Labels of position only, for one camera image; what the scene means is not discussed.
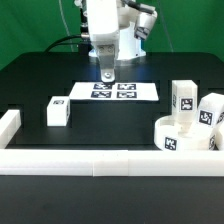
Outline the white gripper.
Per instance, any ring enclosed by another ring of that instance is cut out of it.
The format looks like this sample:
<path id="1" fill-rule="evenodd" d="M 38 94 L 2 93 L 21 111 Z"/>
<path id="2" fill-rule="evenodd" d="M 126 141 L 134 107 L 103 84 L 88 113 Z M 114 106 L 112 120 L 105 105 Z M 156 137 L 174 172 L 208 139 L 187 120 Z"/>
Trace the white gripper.
<path id="1" fill-rule="evenodd" d="M 115 81 L 115 55 L 119 51 L 119 22 L 116 0 L 86 0 L 90 40 L 97 52 L 101 80 Z"/>

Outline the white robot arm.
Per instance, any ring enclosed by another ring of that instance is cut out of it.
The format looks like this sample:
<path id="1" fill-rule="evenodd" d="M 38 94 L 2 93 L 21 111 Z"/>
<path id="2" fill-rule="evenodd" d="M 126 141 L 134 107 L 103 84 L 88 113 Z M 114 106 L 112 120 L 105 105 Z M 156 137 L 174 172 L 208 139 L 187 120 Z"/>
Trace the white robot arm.
<path id="1" fill-rule="evenodd" d="M 116 67 L 146 55 L 141 42 L 157 20 L 154 6 L 136 0 L 74 0 L 86 19 L 86 35 L 104 83 L 115 81 Z"/>

